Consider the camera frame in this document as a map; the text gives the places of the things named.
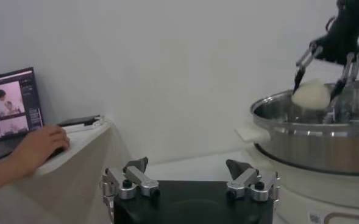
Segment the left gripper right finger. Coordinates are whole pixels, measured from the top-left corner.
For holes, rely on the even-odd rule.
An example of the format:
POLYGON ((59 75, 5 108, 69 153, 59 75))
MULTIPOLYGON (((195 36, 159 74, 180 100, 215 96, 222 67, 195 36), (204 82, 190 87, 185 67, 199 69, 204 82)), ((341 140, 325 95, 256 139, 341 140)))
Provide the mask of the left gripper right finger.
POLYGON ((280 177, 277 172, 262 171, 249 163, 232 159, 226 160, 226 166, 232 177, 232 180, 227 182, 228 201, 235 201, 247 195, 256 202, 279 201, 280 177))

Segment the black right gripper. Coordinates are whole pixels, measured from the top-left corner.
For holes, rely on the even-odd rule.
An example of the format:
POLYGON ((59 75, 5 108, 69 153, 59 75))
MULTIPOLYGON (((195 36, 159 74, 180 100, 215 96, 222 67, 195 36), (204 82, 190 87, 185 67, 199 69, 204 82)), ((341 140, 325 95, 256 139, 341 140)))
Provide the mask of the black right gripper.
POLYGON ((347 85, 354 82, 359 72, 359 0, 337 0, 338 14, 327 33, 310 43, 296 62, 295 93, 306 68, 316 58, 344 66, 342 76, 330 94, 330 105, 335 105, 347 85))

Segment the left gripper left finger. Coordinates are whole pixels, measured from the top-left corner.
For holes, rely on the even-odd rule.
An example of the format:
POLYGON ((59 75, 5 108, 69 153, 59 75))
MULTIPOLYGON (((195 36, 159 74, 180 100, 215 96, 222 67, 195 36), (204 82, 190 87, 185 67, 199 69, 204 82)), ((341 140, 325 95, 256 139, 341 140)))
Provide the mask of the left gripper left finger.
POLYGON ((102 174, 102 197, 109 213, 114 213, 114 199, 131 200, 136 197, 137 189, 142 196, 152 200, 160 196, 157 180, 145 175, 148 158, 128 161, 120 170, 115 167, 106 168, 102 174))

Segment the person's bare hand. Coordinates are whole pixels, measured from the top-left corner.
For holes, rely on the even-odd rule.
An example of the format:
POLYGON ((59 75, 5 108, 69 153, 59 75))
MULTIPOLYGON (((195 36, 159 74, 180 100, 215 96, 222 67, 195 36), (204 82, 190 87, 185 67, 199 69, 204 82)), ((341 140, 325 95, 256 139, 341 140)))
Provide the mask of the person's bare hand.
POLYGON ((57 149, 67 149, 70 139, 59 126, 45 126, 29 133, 10 155, 16 177, 35 172, 57 149))

